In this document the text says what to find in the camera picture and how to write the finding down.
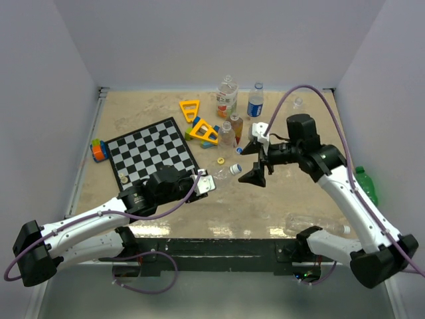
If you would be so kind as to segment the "clear plastic bottle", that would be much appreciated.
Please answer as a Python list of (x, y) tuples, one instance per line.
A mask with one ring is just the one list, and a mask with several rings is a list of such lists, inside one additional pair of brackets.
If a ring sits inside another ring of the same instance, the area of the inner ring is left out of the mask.
[(303, 107), (303, 99), (300, 97), (296, 98), (294, 100), (293, 107), (297, 110), (301, 109)]
[(230, 168), (227, 166), (215, 167), (209, 171), (209, 174), (212, 176), (213, 181), (217, 187), (226, 184), (232, 178)]

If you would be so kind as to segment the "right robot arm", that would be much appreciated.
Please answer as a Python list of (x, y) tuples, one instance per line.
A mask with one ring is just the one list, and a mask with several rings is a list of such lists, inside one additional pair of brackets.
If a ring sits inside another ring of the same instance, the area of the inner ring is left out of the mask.
[(297, 163), (334, 200), (357, 234), (357, 239), (350, 240), (309, 227), (296, 236), (296, 255), (303, 261), (321, 255), (347, 265), (367, 288), (404, 270), (406, 258), (418, 249), (414, 236), (402, 235), (380, 213), (354, 179), (342, 153), (334, 145), (321, 143), (310, 115), (296, 114), (286, 123), (289, 138), (280, 144), (270, 143), (267, 123), (251, 124), (242, 154), (258, 154), (258, 160), (239, 182), (264, 187), (264, 175), (273, 174), (275, 165)]

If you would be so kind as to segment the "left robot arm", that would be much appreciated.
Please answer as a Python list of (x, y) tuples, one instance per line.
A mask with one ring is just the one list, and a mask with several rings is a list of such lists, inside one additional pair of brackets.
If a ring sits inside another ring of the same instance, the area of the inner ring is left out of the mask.
[(45, 225), (29, 221), (21, 227), (13, 245), (11, 266), (19, 269), (16, 279), (32, 287), (66, 266), (90, 259), (119, 257), (130, 261), (137, 254), (137, 244), (122, 233), (122, 227), (165, 217), (172, 210), (157, 214), (159, 206), (176, 202), (180, 208), (206, 197), (215, 188), (205, 169), (180, 172), (164, 167), (85, 213)]

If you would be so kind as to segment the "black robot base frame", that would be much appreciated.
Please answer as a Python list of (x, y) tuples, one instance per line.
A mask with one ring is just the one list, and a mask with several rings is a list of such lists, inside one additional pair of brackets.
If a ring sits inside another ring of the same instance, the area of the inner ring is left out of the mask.
[(295, 239), (167, 239), (136, 238), (124, 242), (116, 257), (103, 261), (139, 261), (142, 276), (158, 276), (173, 270), (176, 262), (181, 272), (271, 272), (292, 275), (294, 263), (317, 260), (311, 253), (302, 254)]

